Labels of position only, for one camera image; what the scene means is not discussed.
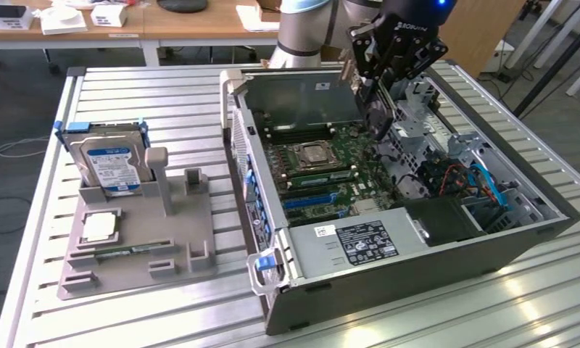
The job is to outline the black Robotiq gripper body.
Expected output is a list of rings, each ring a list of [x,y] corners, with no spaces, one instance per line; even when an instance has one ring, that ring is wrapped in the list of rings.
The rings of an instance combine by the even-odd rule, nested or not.
[[[382,1],[376,17],[376,37],[392,38],[397,32],[436,37],[456,3],[456,0]]]

